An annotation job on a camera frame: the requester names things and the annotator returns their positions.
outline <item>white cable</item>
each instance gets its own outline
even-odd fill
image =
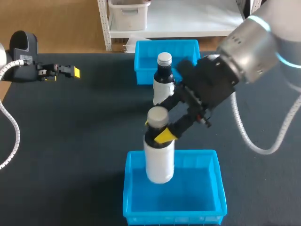
[[[15,66],[22,66],[24,65],[24,60],[16,60],[16,61],[12,61],[9,64],[7,64],[6,66],[4,66],[1,70],[0,70],[0,81],[2,80],[4,74],[12,67]],[[10,122],[13,124],[14,128],[15,128],[15,132],[16,132],[16,142],[15,142],[15,146],[13,151],[11,152],[11,154],[9,155],[9,157],[0,165],[0,169],[3,169],[15,156],[19,144],[20,144],[20,129],[19,126],[17,124],[17,122],[15,121],[15,119],[10,115],[10,113],[5,109],[5,107],[3,106],[1,100],[0,100],[0,110],[3,112],[3,114],[10,120]]]
[[[273,146],[270,149],[267,149],[267,150],[257,147],[255,144],[253,144],[253,142],[250,140],[249,136],[247,135],[244,125],[240,119],[235,93],[232,93],[232,95],[231,95],[231,105],[232,105],[234,118],[235,118],[236,124],[238,126],[238,130],[239,130],[243,140],[245,141],[245,143],[253,151],[255,151],[259,154],[272,154],[272,153],[276,152],[278,150],[278,148],[281,146],[283,139],[286,135],[286,132],[287,132],[294,116],[296,115],[297,111],[299,110],[299,108],[301,106],[301,96],[298,97],[298,99],[295,101],[292,108],[286,115],[286,117],[282,123],[281,129],[279,131],[278,137],[276,138],[275,143],[273,144]]]

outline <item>white bottle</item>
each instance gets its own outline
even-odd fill
[[[174,76],[172,73],[172,56],[170,53],[160,53],[157,63],[158,70],[154,75],[154,105],[160,104],[174,94]]]
[[[155,106],[147,114],[148,131],[144,136],[146,174],[156,184],[164,184],[174,176],[174,140],[158,144],[154,138],[168,124],[167,109]]]

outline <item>white shelf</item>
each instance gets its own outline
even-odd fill
[[[111,38],[227,36],[243,22],[236,0],[153,0],[147,29],[120,32],[110,20]]]

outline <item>bottle cap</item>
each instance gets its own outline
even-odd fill
[[[159,129],[166,126],[168,120],[168,111],[164,107],[153,107],[147,113],[147,122],[153,128]]]
[[[173,59],[170,53],[163,52],[158,55],[157,63],[162,67],[171,65],[172,61]]]

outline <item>wooden floor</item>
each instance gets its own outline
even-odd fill
[[[97,0],[1,0],[0,43],[6,49],[18,30],[34,33],[40,53],[106,52]],[[113,50],[122,51],[117,41]],[[201,50],[214,50],[221,38],[199,38]],[[0,82],[0,99],[9,88]]]

